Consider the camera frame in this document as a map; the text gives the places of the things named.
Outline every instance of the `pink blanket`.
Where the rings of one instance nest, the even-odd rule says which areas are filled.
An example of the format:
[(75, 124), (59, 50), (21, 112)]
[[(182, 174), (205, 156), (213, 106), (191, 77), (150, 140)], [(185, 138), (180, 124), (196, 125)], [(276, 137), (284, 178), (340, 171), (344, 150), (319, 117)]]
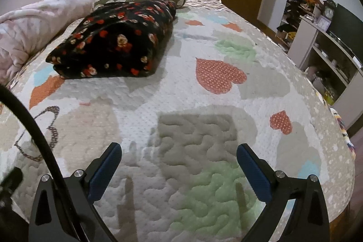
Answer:
[(95, 0), (43, 0), (0, 16), (0, 83), (8, 83), (29, 56), (91, 11)]

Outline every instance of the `shelving unit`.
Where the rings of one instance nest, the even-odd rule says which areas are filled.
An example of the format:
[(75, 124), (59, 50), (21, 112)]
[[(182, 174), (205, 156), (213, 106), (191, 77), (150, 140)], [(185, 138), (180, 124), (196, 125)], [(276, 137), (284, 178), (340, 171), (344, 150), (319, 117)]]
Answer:
[(287, 51), (291, 47), (291, 43), (281, 37), (287, 36), (290, 32), (297, 32), (300, 26), (301, 18), (305, 15), (312, 16), (313, 13), (304, 7), (302, 0), (286, 0), (284, 13), (281, 18), (279, 27), (277, 27), (276, 37), (281, 41), (280, 45)]
[(337, 71), (337, 69), (333, 66), (331, 61), (329, 61), (328, 58), (326, 58), (323, 53), (316, 47), (313, 46), (313, 50), (324, 60), (324, 62), (329, 66), (330, 69), (333, 70), (335, 75), (340, 79), (340, 81), (345, 85), (345, 87), (348, 86), (348, 82), (343, 78), (343, 76)]
[(324, 91), (332, 94), (333, 108), (342, 116), (349, 132), (349, 128), (363, 114), (363, 71), (353, 60), (354, 54), (309, 19), (302, 17), (287, 55), (302, 71), (311, 66), (321, 71)]

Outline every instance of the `polka dot heart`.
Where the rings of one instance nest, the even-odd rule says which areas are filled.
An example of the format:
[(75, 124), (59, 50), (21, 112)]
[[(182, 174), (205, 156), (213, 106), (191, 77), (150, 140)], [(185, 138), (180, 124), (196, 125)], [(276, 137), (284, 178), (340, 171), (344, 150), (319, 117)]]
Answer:
[(290, 134), (293, 130), (290, 118), (287, 116), (285, 110), (270, 117), (270, 126), (274, 130), (281, 130), (283, 134)]
[(199, 84), (211, 93), (220, 95), (232, 88), (232, 82), (244, 83), (246, 74), (222, 61), (197, 59), (196, 77)]

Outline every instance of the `shelf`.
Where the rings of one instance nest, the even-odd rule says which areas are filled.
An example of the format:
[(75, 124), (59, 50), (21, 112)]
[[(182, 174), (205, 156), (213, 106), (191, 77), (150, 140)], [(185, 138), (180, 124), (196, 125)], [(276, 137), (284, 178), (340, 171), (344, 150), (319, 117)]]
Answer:
[(309, 12), (308, 10), (304, 9), (302, 6), (299, 6), (299, 8), (302, 9), (308, 15), (313, 16), (313, 13), (312, 12)]
[(285, 19), (281, 19), (281, 22), (283, 22), (283, 23), (285, 23), (285, 24), (288, 24), (288, 25), (292, 26), (294, 29), (296, 29), (296, 30), (297, 30), (297, 27), (296, 27), (296, 26), (294, 26), (294, 25), (290, 24), (290, 23), (289, 23), (288, 21), (286, 21)]
[[(337, 47), (339, 47), (339, 49), (346, 55), (346, 57), (356, 66), (356, 64), (353, 61), (353, 58), (350, 56), (350, 54), (333, 37), (331, 37), (328, 33), (323, 31), (319, 26), (312, 23), (309, 19), (306, 19), (305, 17), (302, 17), (301, 19), (304, 20), (305, 22), (308, 22), (311, 26), (313, 26), (315, 29), (319, 30), (322, 34), (324, 34), (327, 38), (329, 38), (331, 40), (331, 42), (333, 42)], [(356, 68), (357, 68), (358, 72), (363, 76), (362, 69), (360, 69), (358, 66), (356, 66)]]
[(324, 62), (333, 70), (333, 72), (338, 76), (341, 82), (348, 87), (347, 81), (343, 78), (343, 76), (336, 70), (336, 68), (332, 65), (331, 61), (328, 58), (324, 57), (322, 52), (316, 47), (313, 46), (313, 50), (324, 60)]
[(281, 40), (283, 43), (284, 43), (284, 45), (286, 45), (288, 48), (290, 48), (290, 45), (286, 42), (286, 41), (284, 41), (282, 38), (280, 38), (280, 37), (278, 37), (278, 36), (276, 36), (279, 40)]

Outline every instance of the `blue gripper pad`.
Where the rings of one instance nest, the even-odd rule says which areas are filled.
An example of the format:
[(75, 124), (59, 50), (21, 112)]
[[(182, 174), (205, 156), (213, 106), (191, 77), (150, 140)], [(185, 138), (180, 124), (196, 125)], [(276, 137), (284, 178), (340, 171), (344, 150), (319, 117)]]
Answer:
[(122, 150), (119, 144), (114, 144), (89, 184), (88, 201), (94, 203), (102, 198), (112, 176), (121, 162)]
[(237, 148), (237, 162), (243, 170), (243, 173), (247, 177), (253, 191), (255, 192), (258, 200), (262, 202), (270, 202), (272, 199), (271, 184), (263, 171), (256, 163), (259, 161), (256, 155), (256, 160), (250, 155), (250, 153), (244, 147), (244, 144), (239, 145)]

